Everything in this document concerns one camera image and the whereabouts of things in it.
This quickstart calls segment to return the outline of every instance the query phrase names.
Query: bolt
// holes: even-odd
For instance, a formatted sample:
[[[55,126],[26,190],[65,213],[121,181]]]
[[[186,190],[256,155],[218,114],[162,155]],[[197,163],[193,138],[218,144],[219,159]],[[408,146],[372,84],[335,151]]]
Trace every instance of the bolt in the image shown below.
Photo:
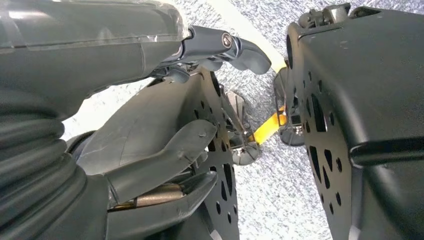
[[[233,38],[228,32],[224,32],[224,34],[222,34],[222,45],[224,45],[227,49],[231,48],[233,45]]]

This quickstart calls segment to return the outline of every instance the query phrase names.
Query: hole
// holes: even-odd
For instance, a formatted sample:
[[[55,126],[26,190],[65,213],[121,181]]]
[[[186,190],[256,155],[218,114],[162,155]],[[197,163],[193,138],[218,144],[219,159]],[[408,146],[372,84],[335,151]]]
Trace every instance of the hole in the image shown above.
[[[209,145],[207,146],[207,149],[209,149],[209,152],[215,152],[215,143],[214,140],[210,141]]]
[[[216,211],[218,212],[218,214],[221,214],[221,205],[219,201],[216,202]]]
[[[313,168],[315,169],[316,176],[318,177],[318,180],[321,183],[321,172],[320,172],[320,164],[318,163],[317,148],[314,146],[310,146],[309,152],[310,152],[310,158],[312,159]]]
[[[311,132],[311,128],[309,127],[309,123],[306,122],[306,132],[310,133]]]
[[[210,78],[212,79],[213,88],[215,88],[215,92],[218,97],[221,97],[220,84],[218,83],[217,76],[213,71],[210,72]]]
[[[221,141],[221,149],[222,149],[223,152],[226,152],[227,151],[227,148],[225,146],[224,141]]]
[[[337,192],[337,193],[335,194],[335,199],[337,199],[337,204],[338,204],[339,206],[341,206],[341,205],[342,205],[342,199],[340,198],[340,194],[339,194],[339,192]]]
[[[233,176],[231,175],[231,166],[229,163],[222,165],[225,173],[226,185],[228,186],[229,195],[233,195]]]
[[[227,201],[227,193],[225,192],[224,181],[221,181],[221,196],[222,196],[222,199]]]
[[[325,159],[327,159],[328,166],[330,167],[330,171],[333,171],[333,158],[331,155],[331,151],[325,149],[324,150]]]
[[[340,158],[337,158],[335,160],[335,164],[337,164],[337,169],[341,173],[342,172],[342,161],[340,161]]]
[[[319,133],[327,132],[326,119],[324,118],[323,109],[321,108],[318,98],[312,94],[313,115],[315,116],[316,131]]]
[[[330,211],[331,211],[331,214],[333,214],[334,215],[334,209],[333,209],[333,205],[332,205],[332,203],[330,202]]]
[[[306,110],[309,114],[309,117],[311,116],[311,107],[309,106],[309,99],[306,99]]]
[[[289,35],[285,38],[285,45],[287,47],[288,66],[293,69],[293,52],[292,52],[292,41],[290,41]]]
[[[299,106],[299,98],[294,96],[293,97],[293,108],[297,108]]]
[[[327,175],[327,171],[324,167],[322,167],[322,171],[324,173],[324,182],[325,182],[325,188],[329,189],[330,188],[330,179],[329,176]]]
[[[330,123],[334,126],[334,115],[332,112],[330,113]]]

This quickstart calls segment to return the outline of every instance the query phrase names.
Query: black plastic housing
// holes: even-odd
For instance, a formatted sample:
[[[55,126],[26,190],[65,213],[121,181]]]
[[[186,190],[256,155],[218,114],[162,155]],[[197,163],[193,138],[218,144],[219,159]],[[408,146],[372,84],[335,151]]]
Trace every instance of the black plastic housing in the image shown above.
[[[296,89],[335,240],[424,238],[423,23],[360,7],[340,23],[288,27],[284,90]]]

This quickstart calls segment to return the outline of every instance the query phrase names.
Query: metal rod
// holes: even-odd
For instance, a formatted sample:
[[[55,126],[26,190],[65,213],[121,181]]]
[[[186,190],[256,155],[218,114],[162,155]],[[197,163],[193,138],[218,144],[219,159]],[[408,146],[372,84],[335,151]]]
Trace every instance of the metal rod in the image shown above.
[[[184,196],[185,194],[183,193],[180,185],[164,184],[149,192],[146,192],[141,196],[136,197],[133,200],[114,206],[113,208],[109,209],[108,212],[116,212],[163,204],[178,200]]]

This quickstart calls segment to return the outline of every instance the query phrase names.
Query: gray carpet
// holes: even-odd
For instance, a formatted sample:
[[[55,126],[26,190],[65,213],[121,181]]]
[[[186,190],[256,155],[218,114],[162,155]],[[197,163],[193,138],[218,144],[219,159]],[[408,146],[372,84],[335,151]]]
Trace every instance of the gray carpet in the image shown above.
[[[322,9],[344,1],[330,0],[229,0],[286,55],[286,28],[310,8]],[[237,35],[206,0],[175,0],[190,24],[224,29]],[[352,7],[370,6],[424,14],[422,1],[355,0]],[[275,112],[272,80],[275,73],[256,76],[228,64],[217,72],[227,90],[245,98],[255,129]],[[111,87],[85,101],[74,117],[66,120],[64,139],[100,127],[148,80]],[[240,239],[331,239],[326,216],[314,184],[304,147],[287,147],[274,135],[261,146],[257,162],[235,167]]]

